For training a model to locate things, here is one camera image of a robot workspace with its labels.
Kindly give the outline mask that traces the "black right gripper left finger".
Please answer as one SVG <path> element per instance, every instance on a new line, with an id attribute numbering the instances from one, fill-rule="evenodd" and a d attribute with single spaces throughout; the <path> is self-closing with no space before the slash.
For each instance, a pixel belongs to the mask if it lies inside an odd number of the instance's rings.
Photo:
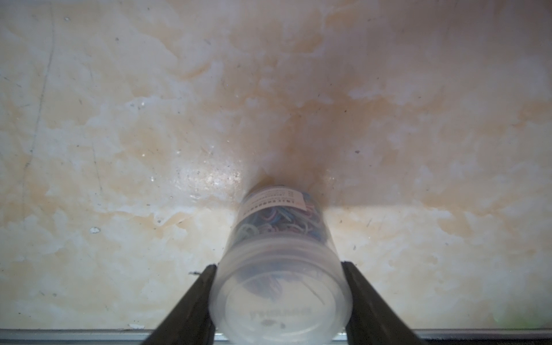
<path id="1" fill-rule="evenodd" d="M 165 320 L 142 343 L 144 345 L 212 345 L 216 327 L 208 310 L 217 266 L 211 264 L 171 310 Z"/>

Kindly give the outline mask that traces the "round clear paper clip jar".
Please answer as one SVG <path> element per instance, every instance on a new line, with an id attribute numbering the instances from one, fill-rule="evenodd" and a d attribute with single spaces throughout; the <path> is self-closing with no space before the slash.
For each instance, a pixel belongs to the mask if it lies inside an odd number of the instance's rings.
<path id="1" fill-rule="evenodd" d="M 324 344 L 344 330 L 352 294 L 323 212 L 309 194 L 271 185 L 244 198 L 209 313 L 236 344 Z"/>

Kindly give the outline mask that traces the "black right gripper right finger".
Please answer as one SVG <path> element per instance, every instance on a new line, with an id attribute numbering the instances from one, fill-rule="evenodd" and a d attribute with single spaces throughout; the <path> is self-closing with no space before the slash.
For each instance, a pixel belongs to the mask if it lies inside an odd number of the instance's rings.
<path id="1" fill-rule="evenodd" d="M 425 344 L 395 314 L 355 264 L 343 262 L 342 267 L 352 293 L 352 315 L 346 325 L 348 344 Z"/>

